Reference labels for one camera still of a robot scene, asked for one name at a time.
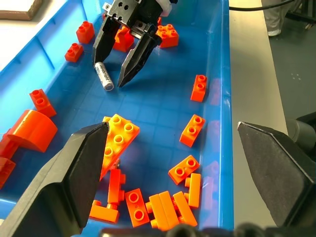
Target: gray floor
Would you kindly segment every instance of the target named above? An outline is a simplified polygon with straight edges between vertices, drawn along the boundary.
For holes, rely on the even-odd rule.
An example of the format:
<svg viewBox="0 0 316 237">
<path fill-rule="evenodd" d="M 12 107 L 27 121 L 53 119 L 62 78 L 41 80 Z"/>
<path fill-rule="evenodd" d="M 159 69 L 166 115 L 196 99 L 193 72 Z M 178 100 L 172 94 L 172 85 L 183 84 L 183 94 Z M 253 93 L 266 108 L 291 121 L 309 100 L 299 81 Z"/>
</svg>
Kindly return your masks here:
<svg viewBox="0 0 316 237">
<path fill-rule="evenodd" d="M 316 111 L 316 25 L 286 19 L 282 33 L 270 39 L 286 118 Z"/>
</svg>

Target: orange 1x2 lego brick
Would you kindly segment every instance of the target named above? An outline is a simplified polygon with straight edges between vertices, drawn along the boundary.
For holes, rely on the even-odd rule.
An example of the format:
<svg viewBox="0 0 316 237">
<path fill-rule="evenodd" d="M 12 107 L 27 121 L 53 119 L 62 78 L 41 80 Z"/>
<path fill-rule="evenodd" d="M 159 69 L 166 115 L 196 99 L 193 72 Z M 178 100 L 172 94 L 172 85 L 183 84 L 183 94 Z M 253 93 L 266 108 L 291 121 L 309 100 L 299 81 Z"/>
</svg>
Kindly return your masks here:
<svg viewBox="0 0 316 237">
<path fill-rule="evenodd" d="M 32 91 L 30 93 L 30 97 L 37 111 L 41 112 L 49 118 L 56 115 L 56 111 L 50 104 L 48 97 L 45 95 L 42 89 Z"/>
<path fill-rule="evenodd" d="M 19 146 L 45 152 L 57 132 L 49 117 L 35 110 L 26 110 L 8 131 L 8 138 Z"/>
<path fill-rule="evenodd" d="M 92 23 L 84 21 L 76 31 L 76 35 L 80 43 L 89 43 L 94 37 L 94 29 Z"/>
<path fill-rule="evenodd" d="M 14 162 L 10 161 L 7 158 L 0 157 L 0 189 L 7 181 L 14 167 Z"/>
<path fill-rule="evenodd" d="M 146 203 L 146 209 L 148 213 L 154 214 L 155 219 L 150 222 L 153 228 L 158 228 L 162 231 L 170 229 L 158 194 L 149 197 L 149 202 Z"/>
<path fill-rule="evenodd" d="M 174 202 L 178 207 L 181 217 L 179 218 L 181 223 L 185 223 L 191 226 L 197 226 L 198 223 L 190 210 L 190 207 L 184 197 L 183 192 L 178 192 L 173 195 Z"/>
<path fill-rule="evenodd" d="M 205 96 L 206 86 L 207 77 L 204 75 L 197 75 L 191 94 L 191 100 L 202 102 Z"/>
<path fill-rule="evenodd" d="M 139 127 L 131 121 L 115 114 L 109 120 L 110 130 L 105 145 L 101 178 L 110 170 L 119 156 L 126 150 L 129 144 L 139 134 Z"/>
<path fill-rule="evenodd" d="M 65 54 L 65 59 L 68 62 L 76 63 L 79 57 L 83 53 L 83 46 L 77 43 L 73 43 L 71 47 L 68 49 L 67 53 Z"/>
<path fill-rule="evenodd" d="M 190 207 L 198 208 L 199 195 L 201 192 L 201 175 L 192 173 L 186 178 L 185 186 L 189 188 L 189 193 L 184 193 L 184 197 L 188 201 Z"/>
<path fill-rule="evenodd" d="M 167 218 L 169 229 L 172 229 L 176 225 L 179 224 L 179 219 L 177 217 L 177 213 L 174 209 L 171 196 L 168 191 L 159 194 L 161 204 L 164 210 L 164 213 Z"/>
<path fill-rule="evenodd" d="M 200 116 L 193 115 L 181 134 L 180 142 L 187 145 L 188 147 L 192 147 L 204 124 L 205 119 L 201 118 Z"/>
<path fill-rule="evenodd" d="M 119 205 L 124 200 L 124 190 L 120 189 L 121 184 L 125 184 L 126 176 L 121 174 L 120 169 L 112 169 L 109 182 L 108 203 Z"/>
<path fill-rule="evenodd" d="M 107 207 L 103 207 L 100 205 L 100 201 L 93 201 L 89 218 L 96 221 L 105 221 L 116 224 L 119 220 L 119 211 L 117 211 L 117 206 L 108 204 Z"/>
<path fill-rule="evenodd" d="M 140 189 L 125 193 L 125 199 L 133 227 L 148 223 L 149 217 Z"/>
<path fill-rule="evenodd" d="M 189 155 L 171 170 L 168 174 L 175 182 L 176 185 L 185 180 L 191 173 L 199 168 L 199 163 L 194 159 L 192 155 Z"/>
<path fill-rule="evenodd" d="M 129 28 L 123 26 L 119 29 L 115 36 L 115 43 L 113 48 L 115 50 L 126 53 L 127 50 L 133 45 L 134 37 L 130 34 Z"/>
<path fill-rule="evenodd" d="M 158 26 L 156 34 L 162 39 L 160 48 L 174 47 L 179 44 L 179 35 L 171 24 Z"/>
</svg>

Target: lego stud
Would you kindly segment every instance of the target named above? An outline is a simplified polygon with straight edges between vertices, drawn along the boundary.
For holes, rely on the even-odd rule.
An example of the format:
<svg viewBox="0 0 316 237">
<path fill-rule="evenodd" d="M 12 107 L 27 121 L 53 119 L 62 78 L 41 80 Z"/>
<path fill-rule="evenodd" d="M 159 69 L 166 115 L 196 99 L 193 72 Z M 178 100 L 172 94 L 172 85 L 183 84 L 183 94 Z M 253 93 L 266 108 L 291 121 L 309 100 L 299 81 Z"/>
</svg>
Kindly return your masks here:
<svg viewBox="0 0 316 237">
<path fill-rule="evenodd" d="M 113 119 L 112 119 L 112 121 L 113 121 L 113 125 L 114 126 L 118 126 L 118 125 L 120 125 L 121 124 L 121 119 L 120 119 L 120 117 L 117 117 L 117 116 L 115 116 Z"/>
<path fill-rule="evenodd" d="M 194 120 L 193 120 L 193 123 L 194 123 L 195 125 L 201 124 L 201 123 L 202 123 L 202 118 L 196 116 L 196 117 L 194 118 Z"/>
<path fill-rule="evenodd" d="M 205 82 L 206 81 L 206 76 L 199 75 L 198 79 L 199 82 Z"/>
<path fill-rule="evenodd" d="M 197 132 L 197 130 L 195 127 L 190 126 L 190 127 L 188 127 L 187 132 L 189 135 L 193 136 Z"/>
<path fill-rule="evenodd" d="M 145 213 L 140 210 L 140 209 L 137 209 L 135 212 L 134 212 L 134 218 L 136 221 L 142 221 L 145 217 Z"/>
<path fill-rule="evenodd" d="M 175 173 L 176 173 L 177 176 L 181 177 L 181 176 L 184 175 L 184 169 L 178 167 L 178 168 L 176 168 Z"/>
<path fill-rule="evenodd" d="M 128 200 L 131 202 L 131 203 L 136 203 L 138 202 L 139 200 L 139 195 L 137 193 L 131 193 L 129 196 L 128 196 Z"/>
<path fill-rule="evenodd" d="M 196 161 L 195 161 L 194 159 L 188 159 L 188 160 L 187 160 L 187 166 L 188 166 L 189 168 L 193 168 L 196 164 L 197 164 L 197 163 L 196 163 Z"/>
<path fill-rule="evenodd" d="M 117 144 L 117 145 L 122 145 L 124 143 L 124 138 L 122 135 L 116 135 L 114 137 L 114 142 Z"/>
<path fill-rule="evenodd" d="M 124 126 L 124 131 L 125 131 L 126 133 L 131 133 L 131 132 L 134 131 L 134 126 L 133 126 L 131 123 L 127 123 L 127 124 L 125 124 L 125 126 Z"/>
<path fill-rule="evenodd" d="M 101 206 L 101 202 L 98 200 L 93 200 L 92 206 Z"/>
<path fill-rule="evenodd" d="M 104 156 L 105 156 L 105 157 L 108 157 L 108 158 L 110 158 L 110 157 L 113 156 L 113 150 L 112 150 L 111 147 L 106 147 L 106 148 L 105 148 Z"/>
</svg>

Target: orange 2x2 lego brick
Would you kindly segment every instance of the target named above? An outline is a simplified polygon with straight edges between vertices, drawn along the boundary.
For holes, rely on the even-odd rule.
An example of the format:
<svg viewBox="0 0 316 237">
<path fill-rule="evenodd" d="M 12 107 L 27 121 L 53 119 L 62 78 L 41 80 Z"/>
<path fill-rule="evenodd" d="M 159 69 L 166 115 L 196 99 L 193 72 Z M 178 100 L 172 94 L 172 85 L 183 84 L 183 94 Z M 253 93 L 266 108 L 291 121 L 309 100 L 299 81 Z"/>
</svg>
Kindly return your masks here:
<svg viewBox="0 0 316 237">
<path fill-rule="evenodd" d="M 45 95 L 42 89 L 32 91 L 30 93 L 30 97 L 37 111 L 41 112 L 49 118 L 56 115 L 56 111 L 50 104 L 48 97 Z"/>
<path fill-rule="evenodd" d="M 126 176 L 121 174 L 120 169 L 112 169 L 109 182 L 108 203 L 119 205 L 124 200 L 124 190 L 120 189 L 121 184 L 125 184 Z"/>
<path fill-rule="evenodd" d="M 185 158 L 171 170 L 168 174 L 175 182 L 176 185 L 185 180 L 191 173 L 199 168 L 199 163 L 194 159 L 192 155 Z"/>
<path fill-rule="evenodd" d="M 101 179 L 110 170 L 119 156 L 139 134 L 139 127 L 115 114 L 109 121 L 110 130 L 105 145 Z"/>
<path fill-rule="evenodd" d="M 207 77 L 204 75 L 197 75 L 194 82 L 191 100 L 202 102 L 206 93 Z"/>
<path fill-rule="evenodd" d="M 201 118 L 200 116 L 193 115 L 181 134 L 180 142 L 187 145 L 188 147 L 192 147 L 204 124 L 205 119 Z"/>
<path fill-rule="evenodd" d="M 184 193 L 189 206 L 198 208 L 201 192 L 201 175 L 192 173 L 190 177 L 186 178 L 185 186 L 189 188 L 189 193 Z"/>
<path fill-rule="evenodd" d="M 179 35 L 171 24 L 158 26 L 156 34 L 162 39 L 160 48 L 174 47 L 179 44 Z"/>
<path fill-rule="evenodd" d="M 125 199 L 134 228 L 150 221 L 140 189 L 125 193 Z"/>
</svg>

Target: person's leg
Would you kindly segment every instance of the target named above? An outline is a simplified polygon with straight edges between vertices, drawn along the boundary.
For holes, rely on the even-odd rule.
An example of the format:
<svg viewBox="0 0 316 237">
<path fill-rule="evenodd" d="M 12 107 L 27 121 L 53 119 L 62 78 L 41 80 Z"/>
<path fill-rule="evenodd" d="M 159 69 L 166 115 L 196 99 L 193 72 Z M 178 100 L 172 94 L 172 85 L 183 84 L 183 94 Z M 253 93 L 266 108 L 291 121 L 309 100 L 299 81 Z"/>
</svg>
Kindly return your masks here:
<svg viewBox="0 0 316 237">
<path fill-rule="evenodd" d="M 271 4 L 278 4 L 282 2 L 282 0 L 261 0 L 262 6 L 271 5 Z M 268 35 L 278 35 L 281 33 L 281 9 L 280 7 L 274 7 L 263 11 Z"/>
</svg>

